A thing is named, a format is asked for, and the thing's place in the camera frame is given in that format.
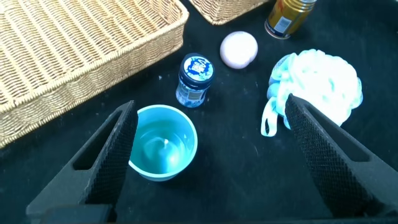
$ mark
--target cup rim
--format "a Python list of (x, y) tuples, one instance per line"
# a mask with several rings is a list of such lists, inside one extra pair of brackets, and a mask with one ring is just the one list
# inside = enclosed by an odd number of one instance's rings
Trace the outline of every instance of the cup rim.
[(144, 108), (141, 108), (137, 111), (137, 114), (139, 115), (139, 113), (145, 111), (145, 110), (149, 110), (149, 109), (153, 109), (153, 108), (165, 108), (165, 109), (169, 109), (169, 110), (173, 110), (175, 112), (177, 112), (178, 114), (180, 114), (181, 116), (183, 116), (185, 118), (186, 121), (188, 121), (188, 124), (191, 126), (192, 131), (193, 131), (193, 137), (195, 138), (195, 142), (193, 143), (193, 152), (191, 153), (191, 156), (189, 158), (189, 160), (187, 161), (187, 163), (182, 166), (181, 168), (173, 171), (173, 172), (168, 172), (166, 174), (153, 174), (150, 172), (146, 172), (140, 168), (138, 168), (138, 166), (134, 165), (134, 163), (132, 163), (132, 161), (129, 159), (129, 165), (135, 170), (137, 171), (139, 174), (147, 176), (147, 177), (152, 177), (152, 178), (165, 178), (165, 177), (170, 177), (170, 176), (174, 176), (177, 175), (179, 172), (183, 171), (185, 168), (187, 168), (187, 166), (192, 162), (193, 158), (195, 157), (195, 154), (197, 153), (197, 147), (198, 147), (198, 134), (197, 131), (195, 129), (195, 126), (193, 125), (191, 119), (189, 119), (189, 117), (183, 113), (182, 111), (172, 107), (172, 106), (167, 106), (167, 105), (150, 105), (150, 106), (146, 106)]

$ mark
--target blue jar lid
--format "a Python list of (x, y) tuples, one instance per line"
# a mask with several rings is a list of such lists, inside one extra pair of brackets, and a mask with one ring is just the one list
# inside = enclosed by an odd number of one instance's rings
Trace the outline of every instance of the blue jar lid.
[(214, 66), (204, 56), (190, 53), (182, 60), (179, 77), (186, 86), (202, 90), (210, 86), (214, 78)]

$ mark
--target gold can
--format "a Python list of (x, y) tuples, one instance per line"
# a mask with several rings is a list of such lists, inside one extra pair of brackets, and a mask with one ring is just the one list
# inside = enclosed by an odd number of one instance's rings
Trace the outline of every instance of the gold can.
[(312, 11), (317, 0), (277, 0), (266, 20), (266, 31), (278, 39), (288, 39)]

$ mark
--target jar label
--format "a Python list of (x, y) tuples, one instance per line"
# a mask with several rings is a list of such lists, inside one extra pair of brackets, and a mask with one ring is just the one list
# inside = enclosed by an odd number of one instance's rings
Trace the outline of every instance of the jar label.
[(206, 90), (192, 90), (180, 82), (175, 95), (182, 105), (193, 108), (203, 103)]
[(213, 75), (213, 65), (204, 57), (192, 56), (184, 62), (185, 73), (196, 81), (205, 81)]

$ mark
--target can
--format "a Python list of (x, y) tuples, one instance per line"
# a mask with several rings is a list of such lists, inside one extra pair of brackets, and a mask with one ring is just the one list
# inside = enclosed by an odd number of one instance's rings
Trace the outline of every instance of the can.
[(214, 66), (204, 56), (187, 54), (182, 60), (178, 74), (175, 96), (182, 105), (195, 108), (200, 106), (214, 79)]
[(277, 0), (266, 20), (266, 31), (278, 39), (288, 39), (304, 22), (317, 0)]

